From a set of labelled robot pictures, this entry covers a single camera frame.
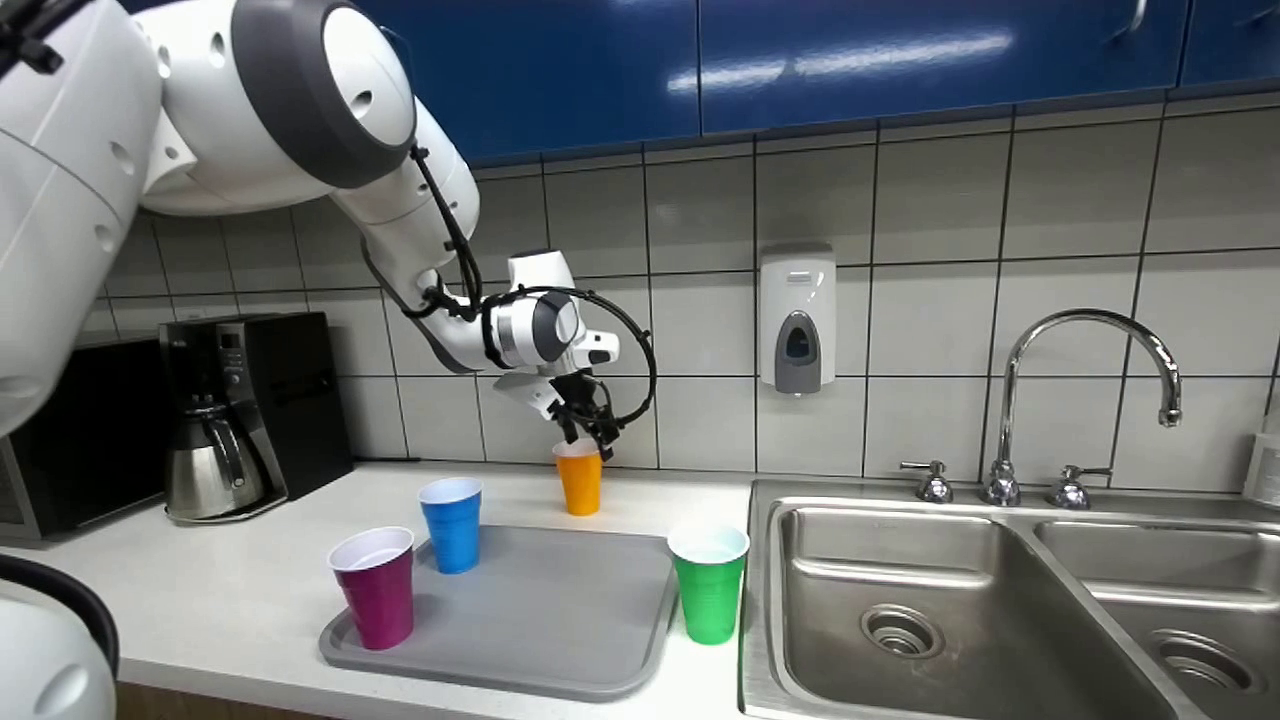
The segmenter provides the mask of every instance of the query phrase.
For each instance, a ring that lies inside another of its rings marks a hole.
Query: kitchen counter
[[[612,476],[604,512],[576,520],[560,512],[552,468],[368,464],[248,524],[172,528],[160,508],[148,508],[56,548],[4,552],[56,564],[108,600],[120,624],[124,684],[360,720],[740,716],[736,644],[692,644],[680,612],[652,684],[616,704],[328,668],[316,640],[344,608],[328,548],[372,524],[404,524],[424,536],[416,496],[440,476],[480,480],[484,524],[664,536],[684,520],[736,528],[748,520],[748,480]]]

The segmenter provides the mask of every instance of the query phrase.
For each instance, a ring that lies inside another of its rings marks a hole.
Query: gray tray
[[[416,632],[368,652],[340,612],[320,656],[340,668],[432,676],[572,700],[620,700],[648,684],[672,628],[672,560],[656,536],[484,528],[480,564],[412,572]]]

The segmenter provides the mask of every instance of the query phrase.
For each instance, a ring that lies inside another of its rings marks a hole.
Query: stainless steel sink
[[[1280,516],[756,484],[748,716],[1280,716]]]
[[[1052,520],[1040,540],[1208,716],[1280,716],[1272,528]]]
[[[1172,716],[1084,604],[988,516],[792,508],[780,672],[828,704],[936,716]]]

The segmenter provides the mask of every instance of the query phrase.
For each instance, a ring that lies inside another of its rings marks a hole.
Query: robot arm
[[[0,160],[28,168],[0,180],[0,432],[52,392],[136,204],[232,216],[316,196],[356,220],[368,268],[452,372],[500,368],[500,392],[604,452],[648,408],[612,416],[592,368],[620,340],[580,300],[616,312],[648,368],[652,348],[560,252],[512,256],[508,292],[484,296],[476,180],[348,0],[188,0],[136,20],[108,0],[0,0]]]

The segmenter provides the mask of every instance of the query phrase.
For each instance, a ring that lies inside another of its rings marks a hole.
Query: wall
[[[580,284],[652,324],[660,404],[628,468],[888,476],[992,456],[1004,356],[1072,304],[1132,312],[1184,364],[1180,428],[1156,428],[1152,360],[1120,332],[1060,328],[1016,396],[1016,464],[1112,464],[1116,488],[1232,492],[1280,340],[1280,96],[868,128],[480,176],[488,280],[516,248],[564,248]],[[756,384],[760,248],[840,260],[840,380]],[[552,424],[448,376],[372,288],[328,204],[244,220],[140,216],[88,336],[172,316],[324,308],[360,452],[544,460]],[[636,352],[616,400],[644,388]]]

